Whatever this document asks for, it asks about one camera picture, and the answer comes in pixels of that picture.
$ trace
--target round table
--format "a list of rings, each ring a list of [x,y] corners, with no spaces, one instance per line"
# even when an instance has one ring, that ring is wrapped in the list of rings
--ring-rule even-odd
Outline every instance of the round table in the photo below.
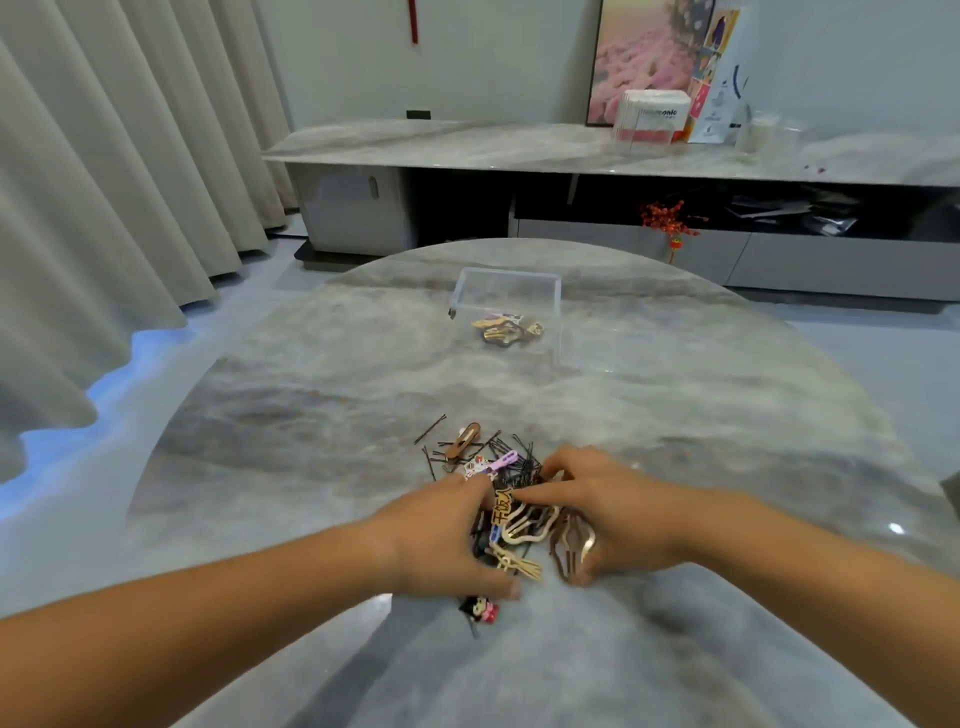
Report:
[[[465,266],[563,277],[564,326],[613,321],[630,367],[471,347],[447,317]],[[674,267],[557,240],[469,240],[377,260],[285,304],[184,401],[134,495],[125,577],[365,516],[429,477],[414,439],[479,422],[595,444],[739,488],[957,573],[960,527],[888,418],[791,327]],[[202,726],[904,724],[812,644],[694,566],[541,585],[474,639],[450,599],[373,599],[186,717]]]

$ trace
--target left hand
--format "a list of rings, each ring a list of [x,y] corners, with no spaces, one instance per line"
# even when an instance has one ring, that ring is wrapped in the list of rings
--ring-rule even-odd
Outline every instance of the left hand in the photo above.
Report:
[[[492,493],[486,475],[452,473],[388,503],[359,525],[379,548],[383,592],[519,598],[517,579],[470,551],[477,510]]]

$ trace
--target clear plastic box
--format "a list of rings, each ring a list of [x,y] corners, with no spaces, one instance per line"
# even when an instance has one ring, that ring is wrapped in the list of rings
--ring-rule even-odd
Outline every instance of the clear plastic box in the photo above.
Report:
[[[552,352],[560,342],[561,279],[552,273],[527,273],[496,268],[464,268],[450,297],[450,318],[456,327],[457,339],[476,348],[495,351]],[[515,341],[497,338],[490,331],[485,339],[482,322],[495,321],[504,315],[517,317],[521,331]],[[532,324],[542,326],[540,335],[528,331]],[[516,329],[502,325],[513,338]]]

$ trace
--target marble tabletop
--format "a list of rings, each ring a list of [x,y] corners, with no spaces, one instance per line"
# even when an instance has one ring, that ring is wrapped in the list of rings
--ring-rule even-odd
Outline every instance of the marble tabletop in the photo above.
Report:
[[[300,129],[269,161],[502,169],[734,180],[960,186],[960,135],[861,133],[802,145],[760,162],[730,145],[674,144],[657,158],[614,149],[610,129],[577,124],[493,124],[390,119]]]
[[[564,331],[605,331],[615,355],[594,361],[615,362],[613,372],[573,368],[543,348],[458,340],[447,305],[473,265],[562,276]],[[650,473],[740,488],[960,573],[960,523],[931,475],[793,328],[648,258],[512,238],[377,260],[257,326],[157,444],[133,497],[121,578],[369,514],[429,477],[413,440],[443,413],[437,440],[477,421],[533,440],[540,455],[597,444]],[[478,640],[453,600],[378,597],[180,725],[906,725],[708,571],[574,590],[542,548],[530,556],[544,583],[528,582]]]

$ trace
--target hand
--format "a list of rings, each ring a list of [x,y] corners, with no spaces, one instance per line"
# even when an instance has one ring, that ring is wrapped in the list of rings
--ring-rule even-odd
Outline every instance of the hand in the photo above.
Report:
[[[691,517],[705,491],[632,471],[597,448],[564,447],[540,474],[564,479],[514,491],[536,505],[580,511],[597,533],[574,583],[586,586],[603,573],[658,570],[689,559]]]
[[[459,473],[399,497],[360,525],[378,546],[383,592],[415,596],[482,595],[516,599],[519,584],[470,551],[470,529],[490,478]]]

